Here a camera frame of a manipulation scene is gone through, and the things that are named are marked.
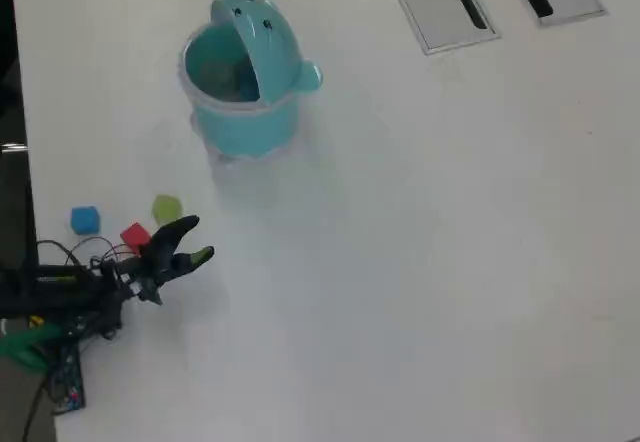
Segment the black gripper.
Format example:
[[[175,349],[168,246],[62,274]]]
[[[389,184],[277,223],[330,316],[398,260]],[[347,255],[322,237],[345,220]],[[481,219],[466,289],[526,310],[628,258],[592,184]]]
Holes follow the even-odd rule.
[[[119,273],[133,279],[148,278],[156,285],[164,285],[196,271],[213,258],[213,246],[194,253],[174,253],[182,238],[198,223],[197,215],[188,215],[160,227],[151,236],[149,247],[141,247],[137,256],[118,263]]]

